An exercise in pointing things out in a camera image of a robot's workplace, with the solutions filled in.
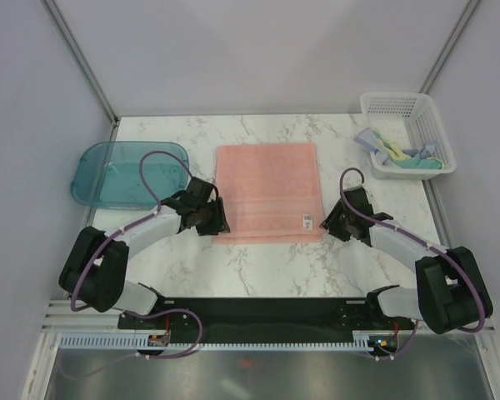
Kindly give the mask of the pink towel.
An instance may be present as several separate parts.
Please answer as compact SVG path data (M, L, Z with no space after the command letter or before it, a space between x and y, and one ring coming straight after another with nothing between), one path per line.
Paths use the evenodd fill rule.
M229 233L217 245L299 244L323 240L324 220L316 145L221 146L215 183Z

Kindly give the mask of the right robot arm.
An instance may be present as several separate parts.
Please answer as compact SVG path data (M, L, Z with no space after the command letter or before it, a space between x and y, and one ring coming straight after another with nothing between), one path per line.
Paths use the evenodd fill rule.
M466 247L430 244L394 218L373 211L364 188L346 190L320 224L332 237L356 239L386 253L415 275L416 286L381 287L367 294L364 317L385 328L395 317L424 322L436 334L473 325L477 332L493 315L493 303L473 253Z

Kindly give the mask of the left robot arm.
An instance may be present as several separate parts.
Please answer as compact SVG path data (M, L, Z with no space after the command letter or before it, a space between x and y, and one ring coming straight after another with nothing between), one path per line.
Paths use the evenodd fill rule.
M137 316L146 328L158 328L166 309L155 289L127 280L128 263L152 245L194 229L199 236L229 233L218 188L200 178L157 202L144 217L107 233L93 226L77 236L59 276L61 289L71 295L74 312L122 310Z

